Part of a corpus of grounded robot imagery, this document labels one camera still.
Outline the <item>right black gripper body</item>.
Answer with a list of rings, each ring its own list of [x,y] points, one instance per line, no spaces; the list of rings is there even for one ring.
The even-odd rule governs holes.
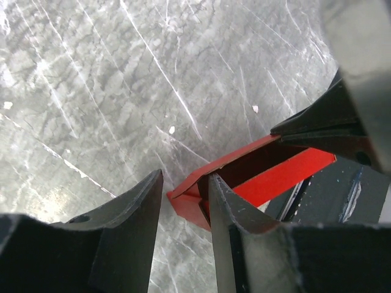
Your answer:
[[[320,11],[375,163],[389,175],[390,1],[322,1]]]

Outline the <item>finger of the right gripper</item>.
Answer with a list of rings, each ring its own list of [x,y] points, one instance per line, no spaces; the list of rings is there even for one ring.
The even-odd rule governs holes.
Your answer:
[[[314,103],[273,127],[271,134],[286,136],[359,123],[343,79],[334,78],[329,88]]]
[[[340,128],[281,135],[288,145],[310,147],[369,167],[378,167],[368,136],[360,129]]]

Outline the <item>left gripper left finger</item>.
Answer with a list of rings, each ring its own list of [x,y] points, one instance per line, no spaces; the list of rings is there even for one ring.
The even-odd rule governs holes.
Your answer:
[[[1,215],[2,292],[147,292],[163,174],[66,223]]]

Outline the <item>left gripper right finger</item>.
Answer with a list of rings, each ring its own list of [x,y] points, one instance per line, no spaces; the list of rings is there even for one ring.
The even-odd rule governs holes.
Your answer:
[[[208,180],[219,292],[390,291],[390,225],[283,223]]]

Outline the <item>red paper box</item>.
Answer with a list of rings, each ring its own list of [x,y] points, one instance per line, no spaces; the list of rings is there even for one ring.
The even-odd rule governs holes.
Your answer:
[[[259,207],[335,160],[331,153],[283,145],[277,136],[266,136],[194,170],[167,197],[177,215],[209,231],[210,175],[219,175],[236,194]]]

